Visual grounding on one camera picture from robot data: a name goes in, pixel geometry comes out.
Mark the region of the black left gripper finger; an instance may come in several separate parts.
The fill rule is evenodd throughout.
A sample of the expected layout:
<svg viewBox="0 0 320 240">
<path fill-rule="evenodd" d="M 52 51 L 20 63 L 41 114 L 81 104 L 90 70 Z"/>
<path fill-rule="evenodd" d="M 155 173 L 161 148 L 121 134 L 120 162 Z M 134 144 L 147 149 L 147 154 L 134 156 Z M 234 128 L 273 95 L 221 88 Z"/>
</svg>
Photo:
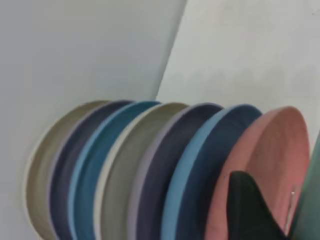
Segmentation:
<svg viewBox="0 0 320 240">
<path fill-rule="evenodd" d="M 286 240 L 255 180 L 244 171 L 229 176 L 227 194 L 229 240 Z"/>
</svg>

